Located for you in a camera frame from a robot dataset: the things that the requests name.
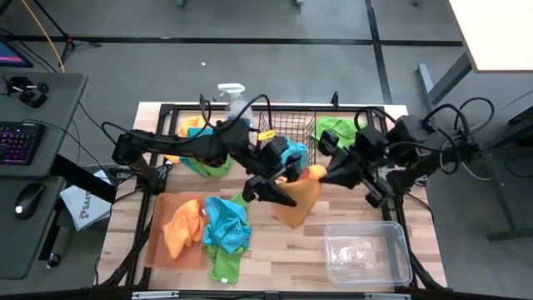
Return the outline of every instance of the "keyboard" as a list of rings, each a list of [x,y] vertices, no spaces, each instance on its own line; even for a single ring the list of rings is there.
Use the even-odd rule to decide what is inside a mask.
[[[43,131],[42,124],[0,122],[0,165],[30,165]]]

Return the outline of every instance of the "microfiber towel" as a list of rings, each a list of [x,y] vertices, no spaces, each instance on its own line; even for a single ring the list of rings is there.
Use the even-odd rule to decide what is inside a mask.
[[[198,200],[194,199],[181,205],[172,220],[163,226],[163,237],[170,257],[176,259],[183,247],[190,247],[192,242],[200,242],[203,228]]]
[[[320,136],[324,130],[332,130],[335,135],[339,137],[338,147],[348,147],[356,141],[356,125],[353,120],[343,117],[320,117],[316,122],[316,136],[320,140]]]
[[[209,224],[204,228],[203,243],[220,246],[233,254],[239,247],[250,247],[252,228],[247,225],[244,207],[217,197],[206,199]]]
[[[205,249],[207,256],[213,261],[209,277],[221,283],[236,283],[239,279],[241,257],[247,249],[239,247],[233,254],[218,246],[206,245]]]
[[[187,136],[187,130],[191,127],[202,127],[206,124],[206,122],[203,120],[203,117],[201,116],[193,116],[193,117],[186,117],[185,120],[183,120],[182,125],[177,129],[177,135],[180,137],[186,137]],[[174,164],[180,163],[180,157],[175,155],[163,155],[166,159],[171,161]]]
[[[323,166],[313,165],[306,168],[295,182],[278,182],[279,187],[296,201],[295,207],[273,203],[272,211],[278,219],[292,229],[300,227],[320,197],[319,179],[326,174]]]
[[[305,169],[307,165],[307,146],[300,142],[293,142],[288,137],[286,138],[286,143],[289,148],[281,154],[281,162],[285,163],[286,159],[292,154],[300,154],[300,170]]]
[[[187,137],[194,137],[200,130],[202,130],[200,127],[188,128]],[[211,128],[206,128],[202,133],[200,133],[200,136],[211,135],[212,133],[213,130]],[[199,163],[196,159],[189,157],[181,157],[181,162],[188,166],[192,171],[202,175],[205,178],[221,178],[222,176],[226,175],[227,171],[233,166],[233,159],[229,156],[226,159],[226,163],[224,163],[224,165],[221,167],[209,167],[205,164]]]

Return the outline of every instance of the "table leg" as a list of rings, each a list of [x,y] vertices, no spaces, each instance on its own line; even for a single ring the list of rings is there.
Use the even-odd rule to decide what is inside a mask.
[[[416,73],[421,82],[424,100],[431,110],[437,105],[459,81],[472,69],[466,52],[450,67],[444,76],[434,85],[424,63],[419,63]]]
[[[68,183],[82,188],[102,200],[109,203],[115,202],[117,190],[113,185],[95,177],[61,155],[56,156],[50,174],[65,178]]]

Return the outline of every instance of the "monitor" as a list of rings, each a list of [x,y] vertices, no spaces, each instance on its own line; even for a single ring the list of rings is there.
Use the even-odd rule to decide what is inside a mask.
[[[31,68],[33,63],[24,57],[11,43],[0,38],[0,67]]]

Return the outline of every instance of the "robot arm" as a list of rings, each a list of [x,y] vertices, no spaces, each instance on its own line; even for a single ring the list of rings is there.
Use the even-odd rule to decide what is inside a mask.
[[[259,200],[296,206],[296,202],[277,186],[275,179],[285,176],[289,182],[296,181],[301,172],[298,167],[300,156],[289,157],[285,163],[281,162],[281,154],[288,148],[286,139],[274,137],[259,149],[250,143],[250,130],[242,119],[218,122],[212,135],[195,138],[131,130],[120,135],[112,159],[129,166],[160,193],[159,171],[147,164],[142,156],[144,153],[190,157],[215,168],[222,166],[229,155],[246,169],[247,174],[255,175],[245,183],[245,201],[250,202],[258,195]]]
[[[449,138],[455,146],[443,147],[450,143]],[[364,127],[349,148],[337,147],[337,142],[332,132],[321,136],[318,150],[332,156],[321,182],[350,189],[362,183],[370,191],[366,200],[374,208],[390,196],[408,193],[417,178],[429,176],[447,163],[470,160],[480,151],[477,142],[463,132],[457,130],[450,137],[414,116],[400,117],[387,133]],[[376,175],[379,168],[394,165],[403,169],[391,171],[385,178]]]

